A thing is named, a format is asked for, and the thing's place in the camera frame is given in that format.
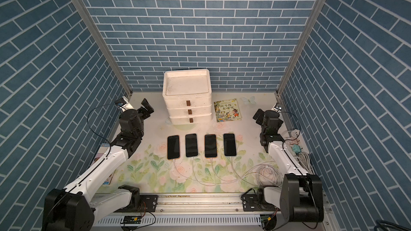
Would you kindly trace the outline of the phone with pale green case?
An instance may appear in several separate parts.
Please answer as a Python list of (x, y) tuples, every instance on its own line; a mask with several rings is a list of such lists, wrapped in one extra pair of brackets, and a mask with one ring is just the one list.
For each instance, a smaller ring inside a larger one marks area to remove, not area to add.
[(236, 141), (234, 134), (224, 134), (224, 155), (226, 157), (234, 157), (237, 155)]

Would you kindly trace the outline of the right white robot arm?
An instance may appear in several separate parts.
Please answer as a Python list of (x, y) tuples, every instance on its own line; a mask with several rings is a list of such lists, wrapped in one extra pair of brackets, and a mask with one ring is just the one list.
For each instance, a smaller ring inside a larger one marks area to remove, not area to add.
[(258, 109), (253, 116), (261, 126), (260, 143), (283, 174), (281, 187), (263, 188), (265, 202), (278, 207), (286, 222), (320, 223), (324, 219), (323, 187), (318, 175), (310, 174), (292, 157), (279, 129), (280, 113)]

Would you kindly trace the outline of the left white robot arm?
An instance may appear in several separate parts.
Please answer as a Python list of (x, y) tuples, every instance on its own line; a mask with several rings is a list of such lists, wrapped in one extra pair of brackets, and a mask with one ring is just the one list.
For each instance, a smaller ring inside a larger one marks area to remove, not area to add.
[(146, 99), (135, 109), (126, 97), (115, 101), (120, 109), (121, 132), (106, 152), (82, 175), (63, 189), (53, 189), (45, 198), (42, 219), (44, 231), (88, 231), (113, 212), (136, 212), (142, 208), (140, 189), (128, 185), (113, 193), (93, 199), (98, 189), (114, 171), (137, 150), (144, 136), (144, 120), (154, 112)]

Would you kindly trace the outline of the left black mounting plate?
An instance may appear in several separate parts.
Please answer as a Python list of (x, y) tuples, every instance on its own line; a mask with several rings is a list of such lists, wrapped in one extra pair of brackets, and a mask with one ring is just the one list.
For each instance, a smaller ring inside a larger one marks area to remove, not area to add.
[(123, 208), (120, 208), (116, 213), (128, 213), (128, 212), (155, 212), (157, 207), (158, 195), (135, 195), (132, 196), (129, 204)]

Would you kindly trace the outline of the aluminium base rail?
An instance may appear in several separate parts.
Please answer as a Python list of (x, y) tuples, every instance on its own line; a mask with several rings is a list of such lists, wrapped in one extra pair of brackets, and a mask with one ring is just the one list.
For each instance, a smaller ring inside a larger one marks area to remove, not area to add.
[[(92, 228), (94, 231), (260, 231), (275, 215), (278, 231), (337, 231), (335, 216), (325, 203), (324, 220), (307, 225), (286, 223), (280, 211), (244, 212), (240, 193), (159, 194), (153, 213), (112, 213)], [(140, 225), (121, 225), (125, 216), (141, 216)]]

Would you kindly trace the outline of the phone with red case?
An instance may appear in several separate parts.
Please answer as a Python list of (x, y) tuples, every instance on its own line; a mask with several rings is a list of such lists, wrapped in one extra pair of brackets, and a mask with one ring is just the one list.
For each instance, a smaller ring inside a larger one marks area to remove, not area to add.
[(216, 135), (208, 134), (204, 136), (204, 153), (206, 158), (217, 157), (217, 140)]

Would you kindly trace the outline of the colourful cartoon picture book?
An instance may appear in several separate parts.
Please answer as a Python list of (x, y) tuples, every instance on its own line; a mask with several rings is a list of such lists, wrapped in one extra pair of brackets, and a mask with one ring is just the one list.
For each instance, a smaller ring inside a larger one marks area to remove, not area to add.
[(236, 99), (217, 101), (214, 103), (214, 107), (218, 123), (242, 120), (239, 104)]

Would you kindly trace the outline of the white three-drawer storage box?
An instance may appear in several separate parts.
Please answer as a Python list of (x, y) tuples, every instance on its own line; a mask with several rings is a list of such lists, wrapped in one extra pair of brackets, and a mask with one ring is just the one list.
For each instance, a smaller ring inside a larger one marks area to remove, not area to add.
[(207, 69), (167, 71), (164, 74), (163, 98), (173, 125), (212, 121), (211, 93)]

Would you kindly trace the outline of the phone with orange case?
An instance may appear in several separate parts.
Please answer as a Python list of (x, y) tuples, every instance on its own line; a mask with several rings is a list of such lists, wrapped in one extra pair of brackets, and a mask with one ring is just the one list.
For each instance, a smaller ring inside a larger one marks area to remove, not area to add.
[(178, 135), (169, 136), (167, 139), (168, 160), (180, 158), (180, 139)]

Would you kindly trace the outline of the black mounting plate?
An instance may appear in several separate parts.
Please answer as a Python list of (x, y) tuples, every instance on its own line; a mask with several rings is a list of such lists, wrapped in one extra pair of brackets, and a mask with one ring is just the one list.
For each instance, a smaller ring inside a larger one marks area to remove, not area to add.
[(240, 199), (244, 212), (264, 211), (263, 207), (259, 204), (256, 194), (242, 194)]
[(157, 207), (158, 195), (135, 195), (132, 196), (129, 204), (123, 208), (120, 208), (116, 213), (128, 213), (128, 212), (155, 212)]

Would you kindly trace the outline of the small green circuit board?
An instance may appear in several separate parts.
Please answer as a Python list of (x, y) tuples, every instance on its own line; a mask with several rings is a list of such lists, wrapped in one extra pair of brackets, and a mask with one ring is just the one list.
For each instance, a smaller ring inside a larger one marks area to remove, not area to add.
[(141, 216), (125, 216), (121, 222), (121, 225), (140, 225), (141, 224)]

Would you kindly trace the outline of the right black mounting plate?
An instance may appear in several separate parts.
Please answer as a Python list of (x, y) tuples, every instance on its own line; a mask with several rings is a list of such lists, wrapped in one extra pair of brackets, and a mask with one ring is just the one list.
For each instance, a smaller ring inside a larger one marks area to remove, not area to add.
[(263, 207), (259, 204), (256, 194), (242, 194), (240, 199), (244, 212), (264, 211)]

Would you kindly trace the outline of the white power strip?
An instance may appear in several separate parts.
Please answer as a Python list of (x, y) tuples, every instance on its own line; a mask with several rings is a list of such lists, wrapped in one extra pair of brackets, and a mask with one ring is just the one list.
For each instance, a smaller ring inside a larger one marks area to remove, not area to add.
[(300, 139), (302, 138), (300, 129), (290, 130), (289, 135), (289, 140), (295, 141), (296, 143), (299, 143)]

